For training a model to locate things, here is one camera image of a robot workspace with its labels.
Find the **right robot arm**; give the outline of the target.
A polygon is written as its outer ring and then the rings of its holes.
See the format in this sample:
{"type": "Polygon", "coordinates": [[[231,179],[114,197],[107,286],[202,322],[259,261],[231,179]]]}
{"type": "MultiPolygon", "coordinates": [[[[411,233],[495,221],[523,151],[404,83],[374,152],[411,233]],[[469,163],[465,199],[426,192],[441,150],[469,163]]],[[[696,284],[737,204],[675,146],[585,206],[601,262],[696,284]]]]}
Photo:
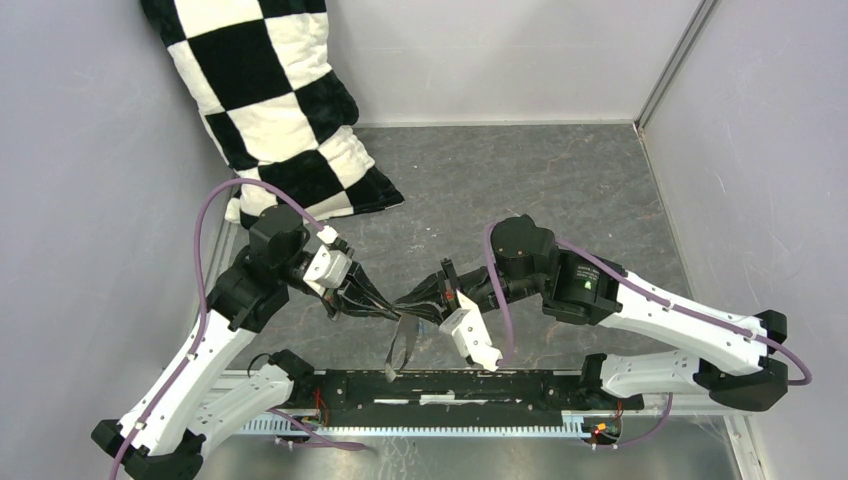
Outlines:
{"type": "Polygon", "coordinates": [[[440,327],[469,363],[495,371],[505,349],[492,343],[483,316],[538,297],[545,315],[578,326],[619,329],[667,345],[661,353],[585,358],[580,400],[602,408],[640,394],[704,394],[737,410],[763,412],[790,386],[775,358],[787,336],[774,310],[733,314],[672,294],[612,261],[559,240],[527,216],[490,225],[484,266],[457,274],[449,261],[398,298],[398,310],[440,327]]]}

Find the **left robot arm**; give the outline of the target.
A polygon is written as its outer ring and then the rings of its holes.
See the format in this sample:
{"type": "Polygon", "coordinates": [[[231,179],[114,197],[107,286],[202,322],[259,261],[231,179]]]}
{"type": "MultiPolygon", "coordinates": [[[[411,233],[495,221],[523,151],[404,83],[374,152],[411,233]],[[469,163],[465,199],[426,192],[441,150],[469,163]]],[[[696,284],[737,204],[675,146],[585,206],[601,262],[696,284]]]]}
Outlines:
{"type": "Polygon", "coordinates": [[[183,346],[151,389],[118,420],[93,430],[114,470],[133,479],[192,479],[207,456],[249,421],[314,394],[312,367],[288,350],[216,400],[204,400],[231,361],[285,306],[292,289],[319,299],[329,317],[399,320],[353,250],[329,226],[316,252],[300,213],[272,206],[249,230],[249,244],[216,280],[183,346]]]}

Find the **black white checkered pillow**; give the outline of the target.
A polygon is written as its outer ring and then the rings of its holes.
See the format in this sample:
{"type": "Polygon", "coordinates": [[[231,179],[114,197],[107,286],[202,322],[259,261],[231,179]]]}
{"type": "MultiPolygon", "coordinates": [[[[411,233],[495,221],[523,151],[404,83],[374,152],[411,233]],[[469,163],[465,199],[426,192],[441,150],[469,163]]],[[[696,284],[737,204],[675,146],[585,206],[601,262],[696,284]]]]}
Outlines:
{"type": "Polygon", "coordinates": [[[319,220],[404,198],[354,133],[358,106],[328,60],[322,1],[144,1],[202,123],[245,179],[226,219],[252,226],[290,196],[319,220]]]}

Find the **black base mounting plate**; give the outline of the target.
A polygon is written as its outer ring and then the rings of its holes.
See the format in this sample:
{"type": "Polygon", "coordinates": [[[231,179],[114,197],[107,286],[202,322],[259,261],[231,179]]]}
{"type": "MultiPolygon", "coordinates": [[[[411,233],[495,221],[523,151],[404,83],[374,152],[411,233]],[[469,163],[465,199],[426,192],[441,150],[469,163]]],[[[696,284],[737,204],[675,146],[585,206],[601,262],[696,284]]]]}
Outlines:
{"type": "Polygon", "coordinates": [[[326,370],[296,379],[278,409],[319,411],[330,427],[542,427],[564,412],[637,411],[637,394],[619,399],[556,370],[417,370],[388,381],[377,370],[326,370]]]}

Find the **aluminium frame rail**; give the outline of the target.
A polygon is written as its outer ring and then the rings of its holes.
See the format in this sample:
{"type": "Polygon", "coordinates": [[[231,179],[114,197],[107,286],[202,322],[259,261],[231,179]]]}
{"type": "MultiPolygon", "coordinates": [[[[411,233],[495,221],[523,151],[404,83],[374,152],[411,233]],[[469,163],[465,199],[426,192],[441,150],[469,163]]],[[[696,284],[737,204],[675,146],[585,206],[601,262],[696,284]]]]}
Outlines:
{"type": "Polygon", "coordinates": [[[694,13],[633,122],[639,135],[643,135],[648,124],[659,110],[666,94],[719,5],[719,0],[701,0],[698,2],[694,13]]]}

